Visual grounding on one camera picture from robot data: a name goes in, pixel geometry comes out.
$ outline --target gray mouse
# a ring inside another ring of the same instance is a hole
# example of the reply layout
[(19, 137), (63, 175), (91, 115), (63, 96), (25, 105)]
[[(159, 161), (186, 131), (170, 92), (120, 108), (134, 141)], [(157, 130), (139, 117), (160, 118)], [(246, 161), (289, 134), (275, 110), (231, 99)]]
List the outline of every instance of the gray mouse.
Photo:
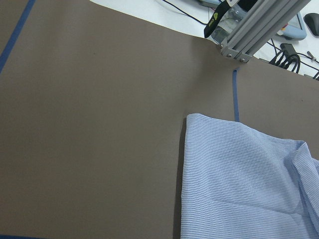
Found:
[(319, 36), (319, 14), (318, 13), (308, 13), (304, 17), (305, 23), (309, 27), (310, 31), (315, 36)]

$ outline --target black connector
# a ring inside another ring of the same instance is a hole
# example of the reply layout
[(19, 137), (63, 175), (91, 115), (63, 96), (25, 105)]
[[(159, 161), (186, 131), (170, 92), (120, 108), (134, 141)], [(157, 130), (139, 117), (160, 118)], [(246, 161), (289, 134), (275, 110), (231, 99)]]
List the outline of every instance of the black connector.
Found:
[(292, 44), (282, 43), (280, 44), (280, 48), (283, 50), (286, 58), (288, 58), (291, 55), (294, 55), (289, 58), (290, 61), (292, 62), (298, 61), (297, 56), (295, 56), (297, 52), (295, 51)]

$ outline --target black cable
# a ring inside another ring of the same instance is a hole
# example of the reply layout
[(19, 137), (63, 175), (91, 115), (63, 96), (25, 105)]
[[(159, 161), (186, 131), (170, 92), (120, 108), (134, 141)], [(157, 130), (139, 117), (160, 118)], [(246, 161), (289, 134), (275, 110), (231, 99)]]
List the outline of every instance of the black cable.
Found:
[(296, 57), (297, 57), (297, 63), (298, 63), (298, 65), (297, 65), (296, 73), (298, 73), (298, 72), (299, 72), (299, 69), (300, 69), (300, 57), (299, 57), (299, 55), (297, 55), (297, 54), (291, 54), (290, 56), (288, 56), (288, 57), (284, 60), (284, 62), (280, 64), (279, 67), (283, 68), (283, 66), (289, 61), (289, 58), (291, 58), (291, 57), (293, 57), (293, 56), (296, 56)]
[(282, 66), (281, 66), (281, 61), (283, 60), (284, 56), (285, 56), (285, 51), (283, 51), (281, 57), (280, 57), (279, 60), (275, 63), (275, 66), (279, 66), (279, 65), (280, 65), (279, 67), (282, 67)]
[(299, 52), (297, 52), (297, 54), (298, 54), (298, 55), (305, 56), (305, 57), (307, 57), (308, 59), (311, 59), (311, 60), (312, 60), (312, 58), (311, 58), (310, 56), (307, 56), (307, 55), (305, 55), (305, 54), (303, 54), (303, 53), (299, 53)]
[(271, 44), (270, 42), (267, 42), (267, 43), (268, 43), (269, 45), (271, 45), (272, 47), (276, 48), (277, 50), (281, 50), (279, 47), (277, 47), (277, 46)]
[(294, 65), (294, 67), (293, 67), (293, 69), (291, 70), (292, 72), (294, 72), (294, 70), (295, 70), (295, 68), (298, 66), (298, 62), (297, 61), (295, 61), (295, 65)]
[(274, 47), (274, 50), (275, 50), (275, 54), (277, 54), (277, 49), (276, 49), (274, 40), (272, 38), (270, 38), (270, 40), (271, 40), (271, 43), (273, 44), (273, 47)]
[(282, 63), (281, 62), (276, 62), (276, 66), (279, 66), (280, 68), (284, 68), (285, 64), (289, 64), (293, 61), (293, 59), (290, 59), (287, 57)]
[(303, 62), (303, 61), (300, 61), (301, 63), (303, 63), (304, 65), (306, 65), (306, 66), (309, 66), (310, 68), (313, 68), (313, 69), (315, 69), (315, 70), (317, 70), (317, 71), (319, 71), (319, 69), (318, 68), (316, 68), (316, 67), (313, 67), (313, 66), (311, 66), (311, 65), (308, 65), (308, 64), (306, 64), (305, 62)]
[(311, 58), (310, 56), (307, 56), (307, 55), (305, 55), (305, 54), (303, 54), (303, 53), (299, 53), (299, 52), (297, 52), (297, 54), (298, 54), (298, 55), (305, 56), (305, 57), (307, 57), (308, 59), (311, 59), (311, 60), (313, 60), (313, 61), (315, 61), (315, 62), (317, 62), (317, 63), (319, 64), (319, 61), (318, 61), (318, 60), (315, 60), (315, 59)]
[(317, 74), (315, 74), (315, 76), (313, 77), (313, 79), (319, 80), (319, 77), (316, 78), (319, 75), (319, 71), (317, 72)]
[(281, 54), (281, 53), (284, 53), (283, 50), (280, 50), (273, 59), (271, 59), (271, 61), (269, 62), (269, 64), (272, 64), (274, 65), (276, 63), (276, 60), (277, 60), (277, 57)]
[(166, 2), (166, 3), (168, 3), (168, 4), (171, 5), (171, 6), (175, 7), (177, 10), (181, 11), (182, 13), (184, 13), (184, 14), (187, 15), (187, 16), (189, 16), (190, 18), (193, 18), (195, 21), (199, 22), (200, 24), (202, 24), (202, 25), (207, 25), (207, 23), (201, 22), (200, 20), (196, 19), (195, 17), (189, 15), (187, 12), (184, 12), (182, 9), (176, 7), (174, 4), (172, 4), (172, 3), (170, 3), (170, 2), (168, 2), (168, 1), (166, 1), (166, 0), (163, 0), (163, 1)]
[(286, 65), (284, 65), (282, 68), (287, 70), (288, 67), (290, 67), (291, 63), (293, 62), (293, 60), (288, 61), (288, 63)]
[[(267, 42), (267, 43), (268, 43), (269, 45), (271, 45), (274, 49), (281, 50), (280, 48), (278, 48), (278, 47), (275, 46), (275, 43), (274, 43), (274, 41), (273, 41), (272, 38), (271, 38), (271, 42), (272, 42), (272, 43), (270, 43), (270, 42)], [(305, 55), (305, 54), (303, 54), (303, 53), (297, 52), (297, 54), (298, 54), (298, 55), (301, 55), (301, 56), (304, 56), (304, 57), (306, 57), (306, 58), (312, 60), (312, 58), (311, 58), (310, 56), (307, 56), (307, 55)], [(302, 63), (302, 64), (304, 64), (304, 65), (306, 65), (306, 66), (308, 66), (308, 67), (310, 67), (310, 68), (313, 68), (314, 70), (317, 70), (317, 71), (318, 71), (318, 72), (315, 74), (315, 76), (313, 77), (313, 79), (316, 79), (317, 76), (319, 77), (319, 69), (318, 69), (318, 68), (313, 67), (313, 66), (311, 66), (311, 65), (308, 65), (307, 63), (305, 63), (305, 62), (303, 62), (303, 61), (301, 61), (301, 60), (300, 60), (300, 63)]]

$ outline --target blue striped fabric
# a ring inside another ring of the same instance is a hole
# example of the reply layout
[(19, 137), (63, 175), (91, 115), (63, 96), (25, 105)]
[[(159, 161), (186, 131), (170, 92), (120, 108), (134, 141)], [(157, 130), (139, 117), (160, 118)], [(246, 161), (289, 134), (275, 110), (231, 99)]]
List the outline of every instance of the blue striped fabric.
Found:
[(319, 238), (319, 161), (303, 141), (186, 121), (182, 239)]

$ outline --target blue tape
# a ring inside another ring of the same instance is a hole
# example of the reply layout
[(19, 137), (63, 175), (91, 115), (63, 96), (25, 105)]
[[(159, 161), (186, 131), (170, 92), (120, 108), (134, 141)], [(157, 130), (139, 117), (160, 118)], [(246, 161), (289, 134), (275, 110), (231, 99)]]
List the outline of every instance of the blue tape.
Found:
[(32, 9), (34, 3), (35, 3), (35, 0), (29, 0), (28, 3), (26, 4), (18, 23), (16, 24), (15, 29), (13, 30), (13, 33), (11, 34), (9, 41), (7, 42), (5, 48), (0, 56), (0, 74), (2, 72), (2, 69), (3, 69), (13, 47), (14, 47), (16, 40), (18, 39), (18, 37), (21, 33), (21, 30), (25, 24), (26, 19), (29, 16), (29, 13), (31, 12), (31, 9)]
[(240, 122), (239, 120), (239, 109), (238, 109), (238, 97), (237, 97), (237, 72), (239, 68), (236, 68), (233, 71), (233, 99), (234, 99), (234, 116), (235, 121)]

